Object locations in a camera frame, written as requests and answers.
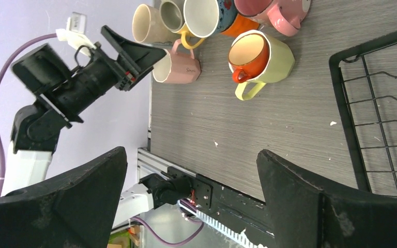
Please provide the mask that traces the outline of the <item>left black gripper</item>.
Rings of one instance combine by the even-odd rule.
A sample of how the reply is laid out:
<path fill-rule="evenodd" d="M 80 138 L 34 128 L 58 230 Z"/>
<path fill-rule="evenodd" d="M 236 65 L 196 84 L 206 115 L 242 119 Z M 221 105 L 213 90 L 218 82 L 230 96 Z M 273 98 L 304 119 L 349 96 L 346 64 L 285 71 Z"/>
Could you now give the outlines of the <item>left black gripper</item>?
<path fill-rule="evenodd" d="M 89 63 L 76 68 L 75 74 L 58 87 L 58 107 L 66 117 L 77 117 L 115 85 L 132 88 L 166 56 L 164 49 L 128 40 L 107 25 L 102 26 L 101 34 L 118 57 L 109 58 L 101 44 L 95 43 L 89 50 Z"/>

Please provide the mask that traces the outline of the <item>aluminium rail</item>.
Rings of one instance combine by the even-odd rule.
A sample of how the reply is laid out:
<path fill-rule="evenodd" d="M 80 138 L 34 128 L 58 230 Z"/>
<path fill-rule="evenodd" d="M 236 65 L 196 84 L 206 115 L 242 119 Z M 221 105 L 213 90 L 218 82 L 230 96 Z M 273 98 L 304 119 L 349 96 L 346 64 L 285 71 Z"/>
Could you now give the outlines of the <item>aluminium rail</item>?
<path fill-rule="evenodd" d="M 156 189 L 156 204 L 160 205 L 162 203 L 168 203 L 176 200 L 181 207 L 183 207 L 187 211 L 190 211 L 193 215 L 196 216 L 197 205 L 192 200 L 192 196 L 194 195 L 194 193 L 192 190 L 191 180 L 188 177 L 172 178 L 166 173 L 169 166 L 181 168 L 194 174 L 197 173 L 187 170 L 159 156 L 156 156 L 147 151 L 145 148 L 138 149 L 138 166 L 142 170 L 147 169 L 149 171 L 148 176 L 143 176 L 143 181 L 148 182 L 151 188 Z M 214 228 L 207 225 L 206 223 L 205 225 L 211 228 L 215 234 L 225 239 L 231 240 L 230 238 L 226 237 Z"/>

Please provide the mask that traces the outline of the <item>small beige cup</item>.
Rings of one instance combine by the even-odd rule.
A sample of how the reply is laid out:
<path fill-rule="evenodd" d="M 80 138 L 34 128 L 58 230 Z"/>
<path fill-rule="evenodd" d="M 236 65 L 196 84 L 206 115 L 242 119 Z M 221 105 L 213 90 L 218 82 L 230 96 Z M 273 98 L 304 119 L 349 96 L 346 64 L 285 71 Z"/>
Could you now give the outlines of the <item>small beige cup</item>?
<path fill-rule="evenodd" d="M 164 26 L 175 34 L 181 34 L 184 27 L 184 0 L 161 1 L 159 13 Z"/>

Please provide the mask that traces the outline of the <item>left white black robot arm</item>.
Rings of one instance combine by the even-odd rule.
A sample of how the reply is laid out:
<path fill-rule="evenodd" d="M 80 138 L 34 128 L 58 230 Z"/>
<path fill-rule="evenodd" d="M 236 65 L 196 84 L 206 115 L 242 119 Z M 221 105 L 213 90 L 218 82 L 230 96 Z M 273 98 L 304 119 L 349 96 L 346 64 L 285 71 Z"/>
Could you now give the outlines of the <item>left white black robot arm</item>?
<path fill-rule="evenodd" d="M 164 179 L 151 174 L 121 195 L 127 160 L 123 147 L 51 179 L 45 179 L 60 132 L 113 87 L 131 90 L 166 51 L 132 42 L 108 26 L 101 33 L 117 51 L 110 58 L 99 43 L 72 33 L 66 39 L 76 51 L 87 52 L 85 66 L 69 69 L 57 53 L 44 44 L 12 64 L 13 73 L 35 95 L 36 101 L 20 109 L 11 141 L 17 161 L 7 170 L 0 218 L 40 230 L 105 229 L 186 198 L 192 190 L 186 177 Z"/>

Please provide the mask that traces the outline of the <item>blue mug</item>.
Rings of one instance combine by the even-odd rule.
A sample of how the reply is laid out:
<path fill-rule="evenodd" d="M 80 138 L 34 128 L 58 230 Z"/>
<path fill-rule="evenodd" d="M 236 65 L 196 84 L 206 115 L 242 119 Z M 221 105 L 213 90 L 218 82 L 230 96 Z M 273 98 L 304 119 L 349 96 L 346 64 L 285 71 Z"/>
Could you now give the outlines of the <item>blue mug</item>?
<path fill-rule="evenodd" d="M 183 11 L 189 31 L 198 38 L 224 32 L 237 16 L 233 0 L 186 0 Z"/>

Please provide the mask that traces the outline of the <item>lime green mug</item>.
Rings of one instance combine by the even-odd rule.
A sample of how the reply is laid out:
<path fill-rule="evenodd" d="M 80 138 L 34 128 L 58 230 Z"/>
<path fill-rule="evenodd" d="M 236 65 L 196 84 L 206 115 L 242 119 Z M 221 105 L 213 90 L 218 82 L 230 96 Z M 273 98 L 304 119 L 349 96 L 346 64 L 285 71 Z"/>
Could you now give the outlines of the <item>lime green mug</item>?
<path fill-rule="evenodd" d="M 243 83 L 238 83 L 238 86 L 235 90 L 235 95 L 241 101 L 252 99 L 267 83 L 276 83 L 287 78 L 295 64 L 295 58 L 287 44 L 255 29 L 240 34 L 233 41 L 231 47 L 241 37 L 248 34 L 262 35 L 268 42 L 270 55 L 269 61 L 260 75 Z M 229 62 L 228 65 L 231 72 L 233 73 L 233 67 Z"/>

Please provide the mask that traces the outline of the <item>cream patterned mug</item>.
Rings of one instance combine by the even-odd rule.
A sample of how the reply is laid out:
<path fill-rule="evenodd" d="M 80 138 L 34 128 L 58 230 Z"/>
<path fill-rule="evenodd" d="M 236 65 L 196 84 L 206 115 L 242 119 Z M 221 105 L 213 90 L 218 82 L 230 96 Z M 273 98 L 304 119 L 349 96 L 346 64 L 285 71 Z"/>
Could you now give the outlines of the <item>cream patterned mug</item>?
<path fill-rule="evenodd" d="M 140 4 L 135 10 L 132 35 L 136 42 L 144 44 L 170 45 L 180 38 L 164 26 L 159 10 L 147 4 Z"/>

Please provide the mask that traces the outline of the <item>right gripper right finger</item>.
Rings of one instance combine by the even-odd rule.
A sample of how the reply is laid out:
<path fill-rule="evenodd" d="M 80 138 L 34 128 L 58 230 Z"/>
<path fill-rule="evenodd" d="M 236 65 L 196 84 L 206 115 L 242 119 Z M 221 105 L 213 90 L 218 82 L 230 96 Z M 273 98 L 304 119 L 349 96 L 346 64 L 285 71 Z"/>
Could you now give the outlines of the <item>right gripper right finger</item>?
<path fill-rule="evenodd" d="M 256 165 L 278 247 L 397 247 L 397 197 L 351 188 L 267 149 Z"/>

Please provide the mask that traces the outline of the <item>light pink mug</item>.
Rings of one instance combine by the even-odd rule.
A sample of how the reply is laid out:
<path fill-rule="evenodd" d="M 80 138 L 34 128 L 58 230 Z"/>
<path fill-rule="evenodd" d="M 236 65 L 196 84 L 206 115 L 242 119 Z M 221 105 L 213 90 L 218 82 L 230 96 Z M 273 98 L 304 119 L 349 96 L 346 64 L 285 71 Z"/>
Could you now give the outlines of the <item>light pink mug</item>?
<path fill-rule="evenodd" d="M 200 62 L 195 58 L 194 50 L 188 53 L 179 51 L 181 39 L 174 42 L 166 55 L 154 65 L 153 78 L 158 83 L 188 84 L 195 82 L 201 74 Z"/>

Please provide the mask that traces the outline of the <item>orange mug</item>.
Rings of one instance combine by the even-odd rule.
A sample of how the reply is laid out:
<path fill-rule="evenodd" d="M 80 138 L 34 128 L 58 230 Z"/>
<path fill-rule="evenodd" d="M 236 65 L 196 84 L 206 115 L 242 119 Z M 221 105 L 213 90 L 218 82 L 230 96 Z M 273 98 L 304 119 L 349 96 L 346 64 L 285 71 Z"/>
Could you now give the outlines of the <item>orange mug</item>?
<path fill-rule="evenodd" d="M 259 23 L 238 14 L 234 22 L 230 25 L 230 27 L 227 28 L 225 31 L 223 31 L 221 34 L 228 37 L 236 38 L 240 34 L 247 32 L 249 30 L 254 30 L 254 29 L 258 30 L 259 27 L 260 27 Z"/>

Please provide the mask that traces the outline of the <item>small orange cup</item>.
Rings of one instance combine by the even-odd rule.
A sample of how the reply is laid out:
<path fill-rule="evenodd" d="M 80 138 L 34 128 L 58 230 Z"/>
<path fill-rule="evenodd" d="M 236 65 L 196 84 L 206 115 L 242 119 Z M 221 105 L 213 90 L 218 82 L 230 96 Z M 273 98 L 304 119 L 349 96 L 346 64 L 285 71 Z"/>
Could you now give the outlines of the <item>small orange cup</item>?
<path fill-rule="evenodd" d="M 232 79 L 243 83 L 257 77 L 269 61 L 269 45 L 260 34 L 248 34 L 241 37 L 230 48 L 228 62 L 234 69 Z"/>

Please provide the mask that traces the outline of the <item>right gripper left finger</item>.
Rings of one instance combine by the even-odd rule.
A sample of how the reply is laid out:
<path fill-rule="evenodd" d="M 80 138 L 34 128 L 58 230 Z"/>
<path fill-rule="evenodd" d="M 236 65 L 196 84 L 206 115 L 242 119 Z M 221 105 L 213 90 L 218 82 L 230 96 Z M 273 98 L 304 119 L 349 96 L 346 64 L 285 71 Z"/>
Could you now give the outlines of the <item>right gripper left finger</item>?
<path fill-rule="evenodd" d="M 106 247 L 126 170 L 116 147 L 0 197 L 0 247 Z"/>

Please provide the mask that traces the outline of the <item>yellow mug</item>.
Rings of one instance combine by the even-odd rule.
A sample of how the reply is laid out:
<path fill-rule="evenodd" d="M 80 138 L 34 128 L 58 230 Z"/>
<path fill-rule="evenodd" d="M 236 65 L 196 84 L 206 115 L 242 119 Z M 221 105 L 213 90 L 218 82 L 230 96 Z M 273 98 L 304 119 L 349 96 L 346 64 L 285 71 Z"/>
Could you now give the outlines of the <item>yellow mug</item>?
<path fill-rule="evenodd" d="M 199 38 L 195 36 L 187 27 L 186 23 L 183 26 L 174 32 L 175 34 L 180 35 L 181 44 L 189 50 L 196 49 L 199 45 L 201 45 L 206 38 Z"/>

